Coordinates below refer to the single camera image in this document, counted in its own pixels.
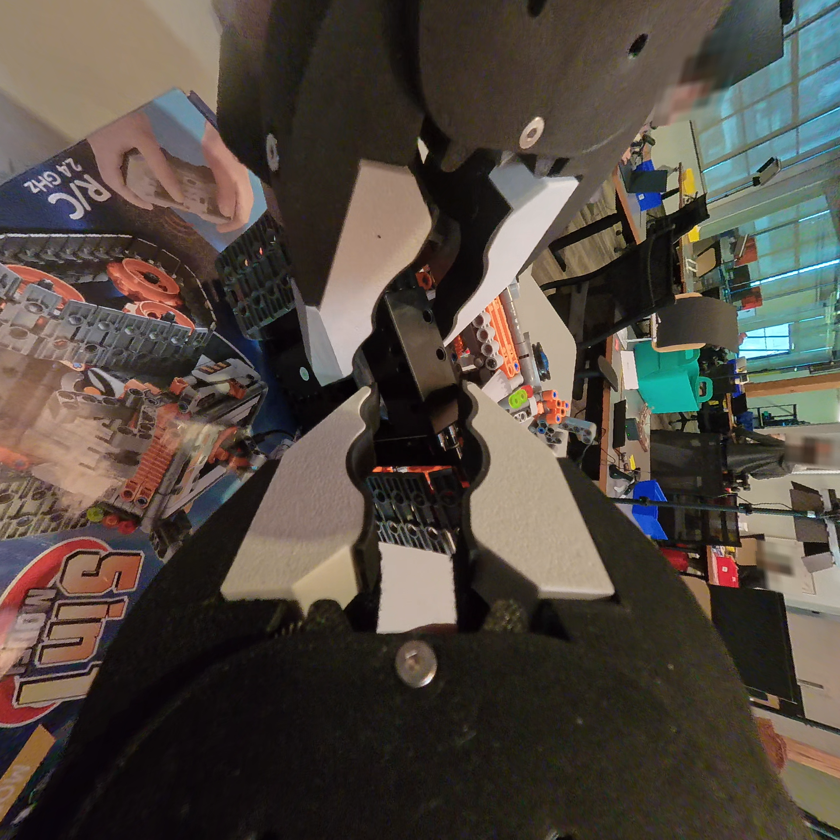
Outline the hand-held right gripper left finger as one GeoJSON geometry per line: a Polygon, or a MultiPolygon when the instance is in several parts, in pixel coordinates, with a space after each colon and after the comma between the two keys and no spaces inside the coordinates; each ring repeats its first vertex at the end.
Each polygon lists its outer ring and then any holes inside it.
{"type": "Polygon", "coordinates": [[[365,485],[375,466],[380,397],[364,385],[280,460],[220,587],[228,603],[319,601],[378,594],[381,553],[365,485]]]}

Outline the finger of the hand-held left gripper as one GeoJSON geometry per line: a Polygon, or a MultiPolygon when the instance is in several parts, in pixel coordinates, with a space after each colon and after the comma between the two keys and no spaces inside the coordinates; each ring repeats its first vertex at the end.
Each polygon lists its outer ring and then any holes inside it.
{"type": "Polygon", "coordinates": [[[460,222],[458,254],[442,280],[444,344],[518,278],[578,185],[513,162],[480,180],[475,215],[460,222]]]}
{"type": "Polygon", "coordinates": [[[295,303],[309,366],[320,385],[353,372],[374,328],[385,289],[417,257],[432,218],[406,167],[361,161],[341,235],[318,304],[295,303]]]}

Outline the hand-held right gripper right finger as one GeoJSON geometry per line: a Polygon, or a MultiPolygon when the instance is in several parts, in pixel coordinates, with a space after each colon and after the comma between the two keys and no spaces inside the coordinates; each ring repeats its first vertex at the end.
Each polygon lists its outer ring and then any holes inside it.
{"type": "Polygon", "coordinates": [[[492,613],[514,632],[568,634],[572,612],[616,607],[616,590],[557,458],[477,385],[458,392],[462,469],[457,629],[492,613]]]}

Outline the orange grey tracked brick robot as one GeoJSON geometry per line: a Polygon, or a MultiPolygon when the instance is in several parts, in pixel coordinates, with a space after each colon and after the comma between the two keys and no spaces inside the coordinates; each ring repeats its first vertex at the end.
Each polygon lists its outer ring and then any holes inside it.
{"type": "Polygon", "coordinates": [[[402,273],[378,301],[352,374],[320,385],[305,357],[287,243],[273,217],[265,214],[222,250],[216,270],[239,328],[262,341],[305,434],[362,386],[375,386],[380,423],[365,485],[380,544],[456,552],[467,489],[458,408],[463,382],[415,274],[402,273]]]}

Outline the brown wooden desk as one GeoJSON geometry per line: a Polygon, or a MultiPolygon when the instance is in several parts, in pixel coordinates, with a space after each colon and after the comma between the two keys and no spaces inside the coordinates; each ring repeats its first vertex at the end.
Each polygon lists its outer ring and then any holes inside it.
{"type": "Polygon", "coordinates": [[[612,185],[616,196],[616,213],[625,242],[627,245],[638,245],[647,236],[648,213],[641,207],[637,194],[627,190],[631,173],[631,165],[619,161],[612,174],[612,185]]]}

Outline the brown edged work desk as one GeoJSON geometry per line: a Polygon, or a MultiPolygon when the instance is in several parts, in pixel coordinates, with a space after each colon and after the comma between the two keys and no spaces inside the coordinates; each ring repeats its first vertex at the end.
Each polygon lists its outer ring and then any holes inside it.
{"type": "Polygon", "coordinates": [[[636,480],[651,478],[652,415],[637,390],[632,351],[639,342],[623,329],[586,352],[584,417],[596,425],[596,442],[584,454],[584,470],[609,497],[624,497],[636,480]]]}

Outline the blue plastic bin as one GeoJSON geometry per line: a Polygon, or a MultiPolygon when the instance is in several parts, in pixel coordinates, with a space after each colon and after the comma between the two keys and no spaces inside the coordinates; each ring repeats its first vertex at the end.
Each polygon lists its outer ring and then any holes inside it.
{"type": "Polygon", "coordinates": [[[633,488],[632,517],[646,536],[657,542],[669,541],[669,536],[659,522],[659,507],[656,502],[666,501],[659,483],[648,479],[636,483],[633,488]]]}

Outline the black mesh office chair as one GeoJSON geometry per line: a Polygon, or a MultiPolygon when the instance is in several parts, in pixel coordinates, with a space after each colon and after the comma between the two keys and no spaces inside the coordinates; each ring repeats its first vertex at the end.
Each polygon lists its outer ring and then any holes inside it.
{"type": "Polygon", "coordinates": [[[679,278],[677,243],[709,218],[707,196],[698,195],[680,209],[655,217],[646,238],[625,248],[612,262],[588,274],[554,280],[541,286],[556,312],[571,301],[562,289],[586,286],[585,304],[594,310],[584,317],[579,347],[588,349],[609,336],[650,317],[676,301],[679,278]]]}
{"type": "Polygon", "coordinates": [[[650,434],[650,475],[667,501],[725,494],[725,444],[719,434],[655,429],[650,434]]]}

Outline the teal bin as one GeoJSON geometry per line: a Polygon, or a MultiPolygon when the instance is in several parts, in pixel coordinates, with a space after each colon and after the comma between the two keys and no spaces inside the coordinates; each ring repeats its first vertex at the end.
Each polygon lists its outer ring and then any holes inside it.
{"type": "Polygon", "coordinates": [[[712,398],[712,381],[699,372],[699,350],[661,353],[641,342],[633,352],[637,390],[652,414],[694,413],[712,398]]]}

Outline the black chair with wooden rim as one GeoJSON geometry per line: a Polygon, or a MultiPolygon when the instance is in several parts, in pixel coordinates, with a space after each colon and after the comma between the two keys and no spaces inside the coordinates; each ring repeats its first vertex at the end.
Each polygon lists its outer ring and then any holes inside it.
{"type": "Polygon", "coordinates": [[[699,350],[704,346],[739,350],[738,312],[730,303],[691,293],[656,314],[653,347],[666,353],[699,350]]]}

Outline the blue robot kit box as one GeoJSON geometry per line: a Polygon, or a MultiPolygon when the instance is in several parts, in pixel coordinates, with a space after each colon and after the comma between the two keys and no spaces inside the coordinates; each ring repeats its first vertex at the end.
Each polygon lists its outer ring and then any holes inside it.
{"type": "Polygon", "coordinates": [[[257,341],[294,312],[259,182],[218,226],[215,119],[173,90],[109,125],[156,141],[106,183],[82,140],[2,184],[2,838],[15,838],[158,571],[289,431],[257,341]]]}

